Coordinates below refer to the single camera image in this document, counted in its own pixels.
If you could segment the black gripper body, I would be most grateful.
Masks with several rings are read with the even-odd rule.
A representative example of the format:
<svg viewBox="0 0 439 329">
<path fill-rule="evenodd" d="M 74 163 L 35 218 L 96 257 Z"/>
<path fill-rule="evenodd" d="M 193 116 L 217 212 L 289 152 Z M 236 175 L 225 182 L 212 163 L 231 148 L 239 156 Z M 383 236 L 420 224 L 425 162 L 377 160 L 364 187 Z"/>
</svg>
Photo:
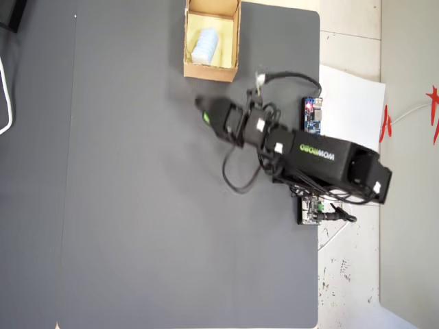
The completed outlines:
<svg viewBox="0 0 439 329">
<path fill-rule="evenodd" d="M 216 137 L 235 147 L 244 147 L 242 106 L 229 98 L 214 97 L 209 101 L 208 118 Z"/>
</svg>

